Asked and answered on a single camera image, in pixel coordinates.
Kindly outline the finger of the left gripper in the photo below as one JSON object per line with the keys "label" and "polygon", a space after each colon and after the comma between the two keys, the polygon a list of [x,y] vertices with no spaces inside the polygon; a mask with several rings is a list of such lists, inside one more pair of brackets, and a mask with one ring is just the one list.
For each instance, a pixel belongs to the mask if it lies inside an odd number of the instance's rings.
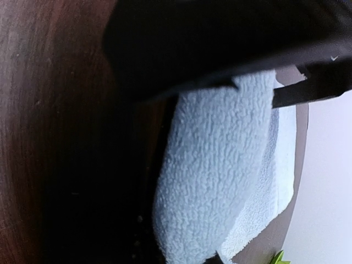
{"label": "finger of the left gripper", "polygon": [[102,47],[132,101],[289,65],[307,79],[274,108],[326,100],[351,90],[351,1],[118,1]]}

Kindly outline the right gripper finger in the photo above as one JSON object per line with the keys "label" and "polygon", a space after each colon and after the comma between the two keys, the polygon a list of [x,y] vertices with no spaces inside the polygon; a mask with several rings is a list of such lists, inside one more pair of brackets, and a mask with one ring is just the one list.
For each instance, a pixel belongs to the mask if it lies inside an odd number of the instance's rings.
{"label": "right gripper finger", "polygon": [[219,254],[215,253],[214,256],[206,259],[204,264],[223,264],[223,262],[221,261]]}

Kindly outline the light blue towel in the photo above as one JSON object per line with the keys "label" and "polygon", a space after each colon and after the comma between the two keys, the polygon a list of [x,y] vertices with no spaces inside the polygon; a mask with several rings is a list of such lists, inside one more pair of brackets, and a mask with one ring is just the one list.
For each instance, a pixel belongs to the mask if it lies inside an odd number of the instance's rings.
{"label": "light blue towel", "polygon": [[272,108],[274,70],[180,94],[153,203],[166,263],[230,263],[290,203],[296,108]]}

